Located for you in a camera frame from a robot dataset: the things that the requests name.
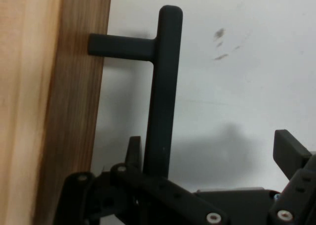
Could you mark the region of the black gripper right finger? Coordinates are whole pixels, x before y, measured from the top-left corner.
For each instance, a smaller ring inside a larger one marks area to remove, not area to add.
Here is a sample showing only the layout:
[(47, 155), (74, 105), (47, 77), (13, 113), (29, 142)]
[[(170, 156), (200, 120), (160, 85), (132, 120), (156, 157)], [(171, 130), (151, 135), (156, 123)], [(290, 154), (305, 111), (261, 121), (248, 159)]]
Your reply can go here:
[(316, 223), (316, 155), (288, 130), (276, 130), (273, 159), (288, 184), (269, 210), (271, 225)]

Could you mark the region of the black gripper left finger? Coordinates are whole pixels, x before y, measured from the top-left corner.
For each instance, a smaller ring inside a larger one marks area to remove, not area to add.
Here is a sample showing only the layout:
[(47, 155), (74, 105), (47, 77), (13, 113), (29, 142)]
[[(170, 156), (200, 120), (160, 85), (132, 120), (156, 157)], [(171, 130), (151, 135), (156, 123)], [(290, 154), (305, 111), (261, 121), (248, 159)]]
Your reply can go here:
[(56, 225), (98, 225), (114, 215), (126, 225), (227, 225), (228, 215), (165, 178), (141, 171), (141, 139), (129, 140), (125, 161), (95, 176), (69, 175), (56, 209)]

